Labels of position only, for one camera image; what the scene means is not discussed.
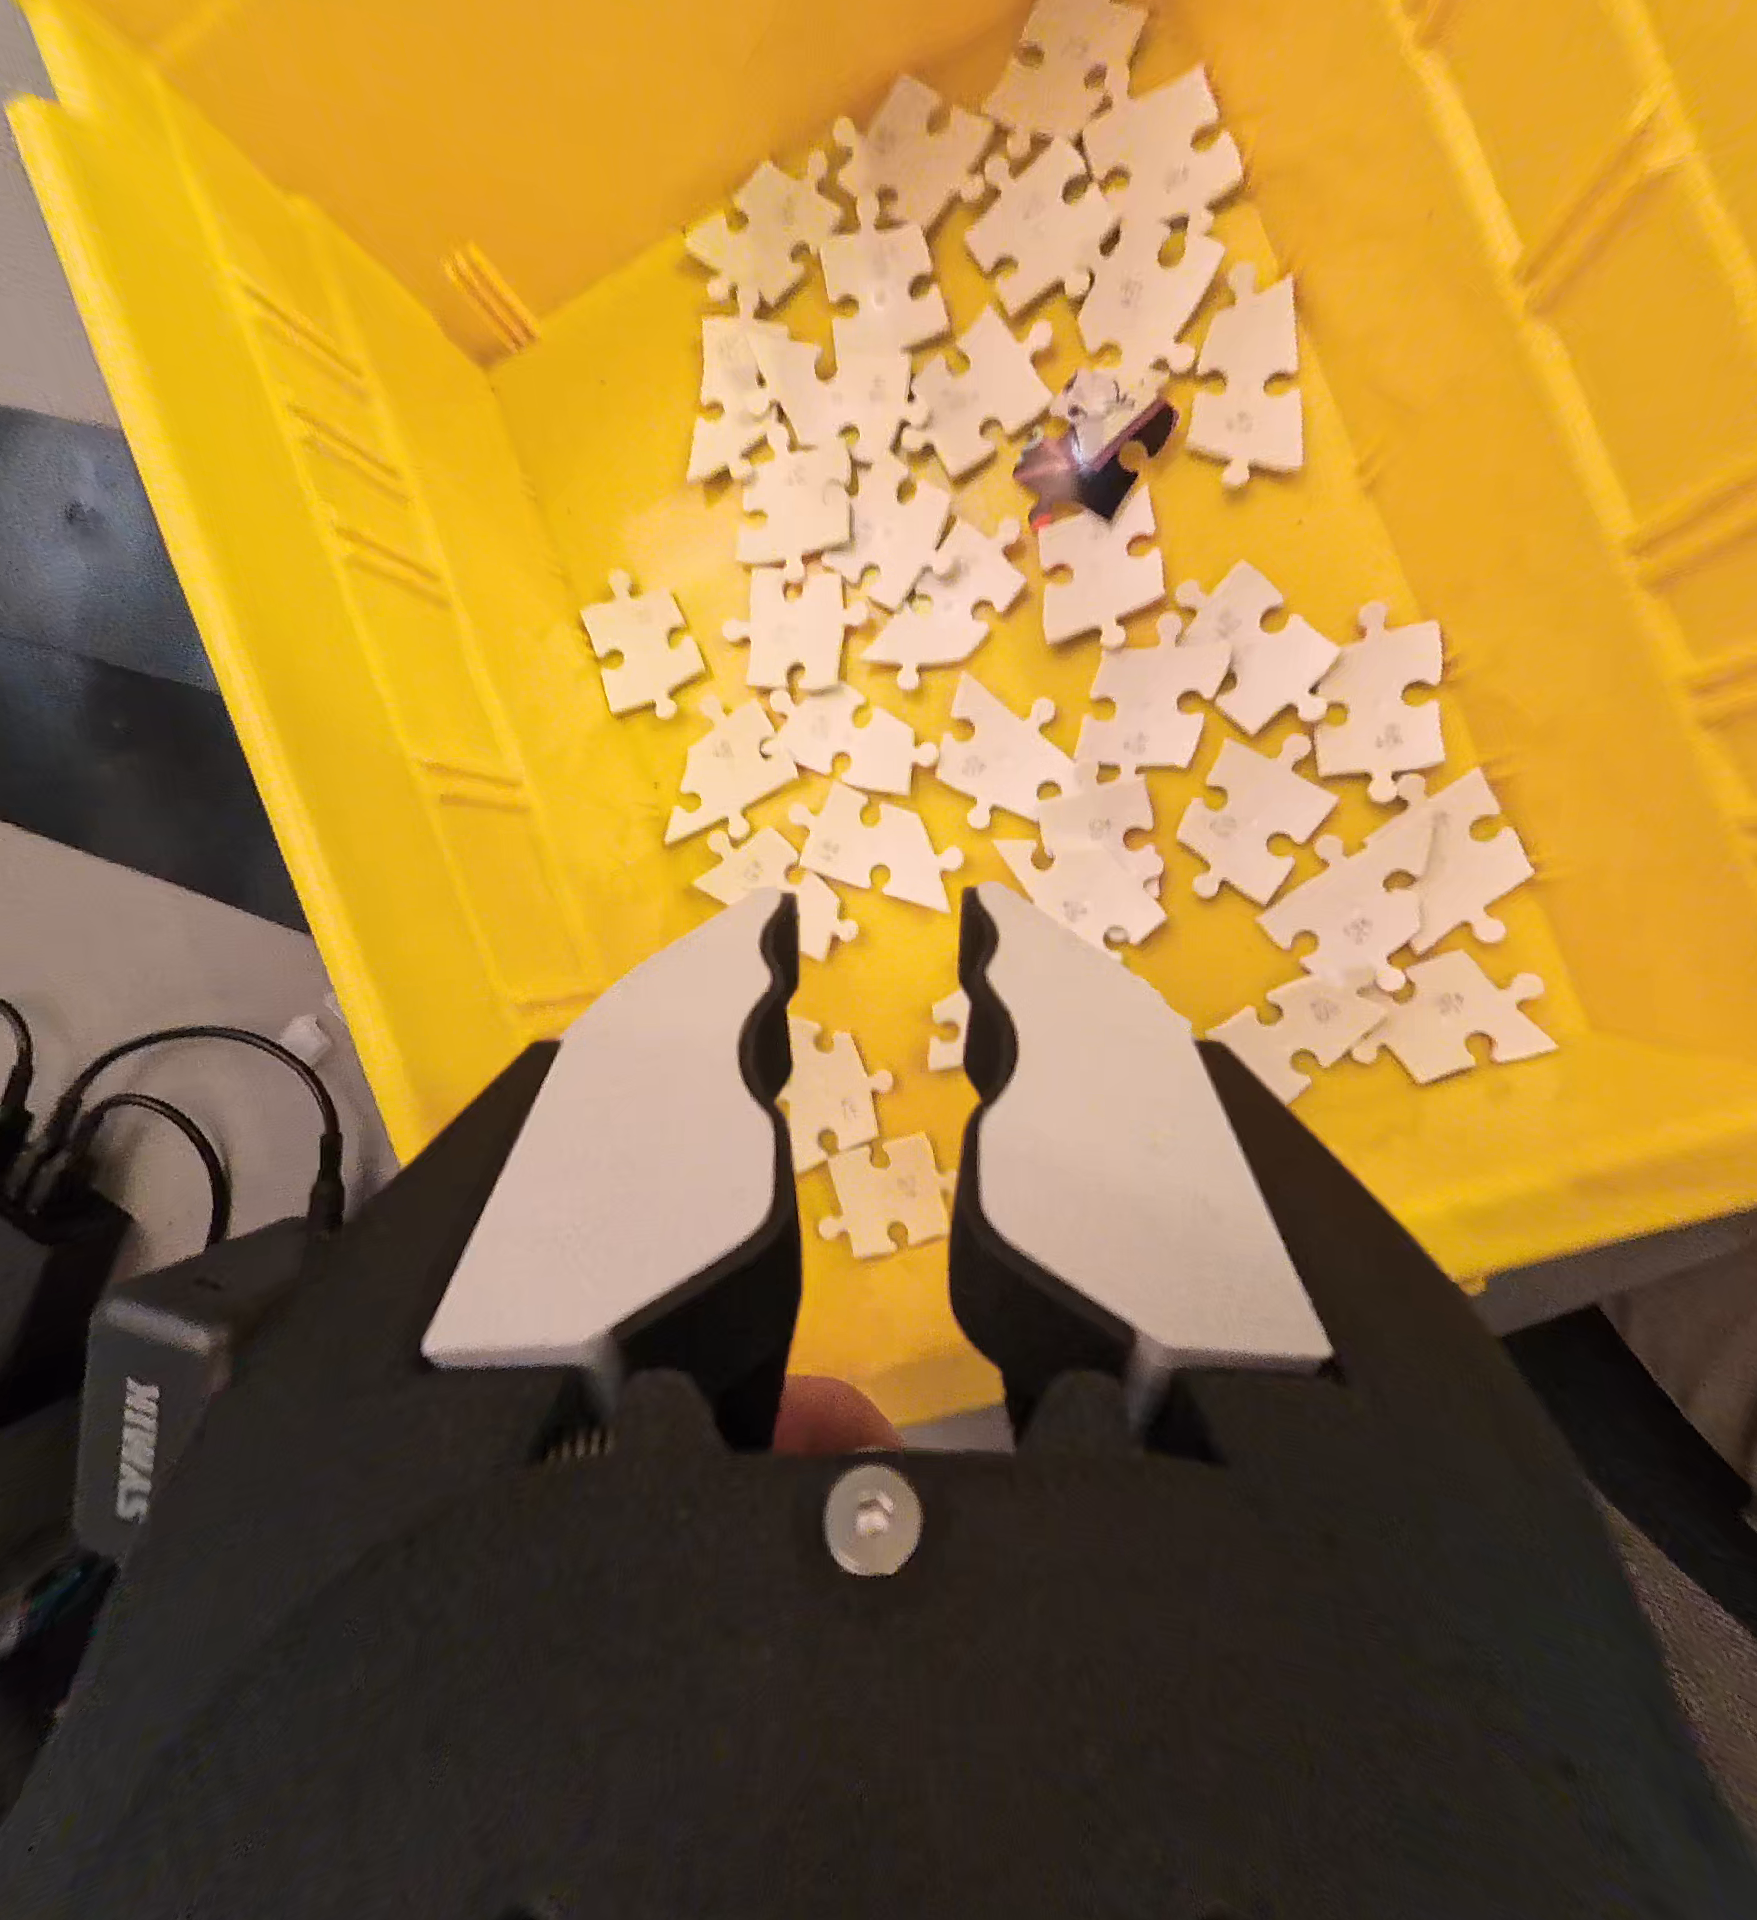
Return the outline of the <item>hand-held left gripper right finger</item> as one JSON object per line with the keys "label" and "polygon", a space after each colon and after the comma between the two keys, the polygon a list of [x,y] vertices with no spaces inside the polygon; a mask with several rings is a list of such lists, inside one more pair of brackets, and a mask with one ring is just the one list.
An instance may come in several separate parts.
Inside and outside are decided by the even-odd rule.
{"label": "hand-held left gripper right finger", "polygon": [[948,1299],[1017,1441],[1054,1384],[1147,1438],[1184,1373],[1312,1377],[1331,1341],[1193,1025],[1003,883],[966,894]]}

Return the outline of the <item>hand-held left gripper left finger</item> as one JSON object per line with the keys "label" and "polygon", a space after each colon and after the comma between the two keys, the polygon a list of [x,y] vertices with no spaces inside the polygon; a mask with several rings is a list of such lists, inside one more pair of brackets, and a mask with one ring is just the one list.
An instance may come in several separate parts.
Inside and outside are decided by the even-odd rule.
{"label": "hand-held left gripper left finger", "polygon": [[612,1418],[691,1380],[766,1449],[801,1302],[798,912],[747,894],[604,990],[554,1044],[421,1338],[441,1371],[556,1370]]}

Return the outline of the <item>pile of white puzzle pieces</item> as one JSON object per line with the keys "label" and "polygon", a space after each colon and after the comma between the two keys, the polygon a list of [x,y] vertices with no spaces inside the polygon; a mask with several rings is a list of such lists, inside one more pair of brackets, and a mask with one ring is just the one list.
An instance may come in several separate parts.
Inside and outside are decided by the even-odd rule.
{"label": "pile of white puzzle pieces", "polygon": [[[684,440],[670,505],[579,579],[577,646],[656,822],[606,853],[673,916],[779,890],[805,981],[795,1168],[849,1254],[945,1235],[958,887],[1149,984],[1433,1224],[1464,1089],[1549,1060],[1485,955],[1533,862],[1442,705],[1434,620],[1318,616],[1225,511],[1305,466],[1297,282],[1236,243],[1208,73],[1142,87],[1144,3],[1030,3],[972,99],[886,75],[684,232],[696,370],[607,448]],[[1179,409],[1114,523],[1035,532],[1021,448],[1080,370]]]}

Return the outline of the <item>yellow plastic bin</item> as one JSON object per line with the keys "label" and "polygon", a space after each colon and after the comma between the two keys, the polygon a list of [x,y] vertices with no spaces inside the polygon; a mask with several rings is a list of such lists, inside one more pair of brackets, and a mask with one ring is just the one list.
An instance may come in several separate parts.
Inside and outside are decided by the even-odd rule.
{"label": "yellow plastic bin", "polygon": [[[900,75],[982,109],[1030,9],[23,3],[10,122],[401,1162],[712,912],[684,229]],[[1299,1115],[1460,1280],[1749,1211],[1757,3],[1154,3],[1136,97],[1196,64],[1304,468],[1157,466],[1169,582],[1440,622],[1445,773],[1537,862],[1482,965],[1558,1042]]]}

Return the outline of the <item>colourful puzzle piece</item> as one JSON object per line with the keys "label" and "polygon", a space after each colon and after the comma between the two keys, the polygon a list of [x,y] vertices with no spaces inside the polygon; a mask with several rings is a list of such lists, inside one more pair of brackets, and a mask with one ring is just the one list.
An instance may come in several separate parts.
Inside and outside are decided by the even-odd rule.
{"label": "colourful puzzle piece", "polygon": [[1030,529],[1084,515],[1114,523],[1175,426],[1164,385],[1130,387],[1101,369],[1076,372],[1015,461]]}

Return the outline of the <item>dark grey device box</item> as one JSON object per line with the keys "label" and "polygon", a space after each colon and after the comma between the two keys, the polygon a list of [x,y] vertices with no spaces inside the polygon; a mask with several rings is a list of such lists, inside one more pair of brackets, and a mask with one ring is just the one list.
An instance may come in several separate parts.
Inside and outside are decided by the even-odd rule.
{"label": "dark grey device box", "polygon": [[75,1451],[72,1526],[87,1554],[119,1567],[140,1547],[207,1410],[328,1245],[331,1235],[291,1215],[101,1294],[85,1335]]}

